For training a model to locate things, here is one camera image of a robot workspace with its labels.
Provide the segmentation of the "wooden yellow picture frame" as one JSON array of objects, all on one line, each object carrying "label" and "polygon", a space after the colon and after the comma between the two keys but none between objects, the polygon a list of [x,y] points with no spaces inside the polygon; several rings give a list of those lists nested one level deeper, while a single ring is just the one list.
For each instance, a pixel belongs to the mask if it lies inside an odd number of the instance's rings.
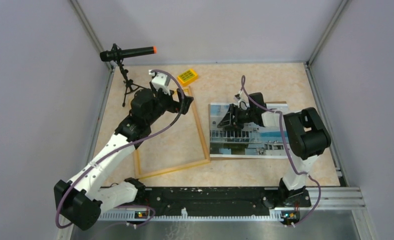
[{"label": "wooden yellow picture frame", "polygon": [[195,102],[169,130],[141,145],[133,154],[134,173],[147,179],[211,162]]}]

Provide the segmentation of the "building and sky photo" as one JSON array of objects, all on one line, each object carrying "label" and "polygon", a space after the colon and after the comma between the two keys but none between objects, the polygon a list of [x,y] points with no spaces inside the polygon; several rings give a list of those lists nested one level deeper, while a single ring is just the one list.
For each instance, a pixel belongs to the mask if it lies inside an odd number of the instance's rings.
[{"label": "building and sky photo", "polygon": [[228,103],[209,104],[209,153],[212,158],[286,159],[279,114],[267,112],[265,126],[245,123],[242,129],[217,128]]}]

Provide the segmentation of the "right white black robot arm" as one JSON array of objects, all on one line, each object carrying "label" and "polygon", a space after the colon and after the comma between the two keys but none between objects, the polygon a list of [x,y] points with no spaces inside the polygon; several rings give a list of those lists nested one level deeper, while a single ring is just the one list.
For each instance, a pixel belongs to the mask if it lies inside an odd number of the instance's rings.
[{"label": "right white black robot arm", "polygon": [[278,109],[269,109],[263,103],[260,92],[248,96],[245,102],[239,92],[234,96],[237,103],[231,105],[231,124],[234,128],[244,123],[266,126],[271,114],[278,117],[284,150],[291,168],[280,179],[277,204],[291,206],[304,200],[306,180],[311,179],[309,172],[320,155],[331,145],[331,137],[320,115],[313,107],[299,112],[284,114]]}]

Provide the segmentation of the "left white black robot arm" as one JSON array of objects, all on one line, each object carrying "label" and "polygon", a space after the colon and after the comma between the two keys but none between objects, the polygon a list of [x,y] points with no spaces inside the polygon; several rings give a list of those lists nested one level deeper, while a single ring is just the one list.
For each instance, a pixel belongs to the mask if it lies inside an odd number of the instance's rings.
[{"label": "left white black robot arm", "polygon": [[85,168],[67,182],[60,180],[54,186],[56,226],[64,229],[74,225],[87,230],[97,222],[100,214],[121,204],[130,203],[134,207],[142,205],[145,193],[139,189],[138,180],[128,178],[106,189],[102,188],[102,184],[127,156],[135,153],[138,145],[162,134],[176,121],[174,119],[159,132],[136,141],[131,141],[121,133],[114,133],[106,146]]}]

